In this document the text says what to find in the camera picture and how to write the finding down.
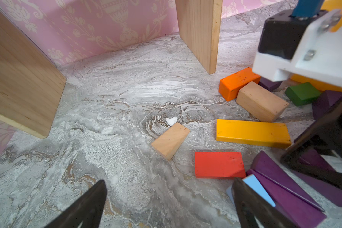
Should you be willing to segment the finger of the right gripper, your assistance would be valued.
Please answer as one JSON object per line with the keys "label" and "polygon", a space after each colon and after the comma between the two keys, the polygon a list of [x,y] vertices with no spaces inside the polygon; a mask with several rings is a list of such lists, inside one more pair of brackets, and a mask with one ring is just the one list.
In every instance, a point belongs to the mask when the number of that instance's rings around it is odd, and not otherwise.
{"label": "finger of the right gripper", "polygon": [[342,190],[342,173],[298,161],[301,155],[311,149],[333,150],[342,159],[342,98],[308,127],[280,158],[280,162],[287,168]]}

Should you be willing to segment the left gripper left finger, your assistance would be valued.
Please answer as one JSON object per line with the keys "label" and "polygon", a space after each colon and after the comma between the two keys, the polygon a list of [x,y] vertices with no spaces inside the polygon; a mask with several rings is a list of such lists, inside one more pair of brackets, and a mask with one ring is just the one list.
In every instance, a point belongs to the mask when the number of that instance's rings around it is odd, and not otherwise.
{"label": "left gripper left finger", "polygon": [[46,227],[98,228],[105,207],[106,196],[105,181],[99,180]]}

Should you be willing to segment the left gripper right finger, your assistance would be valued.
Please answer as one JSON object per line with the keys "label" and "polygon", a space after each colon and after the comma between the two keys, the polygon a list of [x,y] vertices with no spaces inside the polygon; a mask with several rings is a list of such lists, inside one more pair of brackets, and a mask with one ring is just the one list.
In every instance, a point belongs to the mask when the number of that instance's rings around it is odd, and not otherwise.
{"label": "left gripper right finger", "polygon": [[257,220],[265,228],[298,227],[245,184],[241,178],[234,179],[232,195],[242,228],[258,228]]}

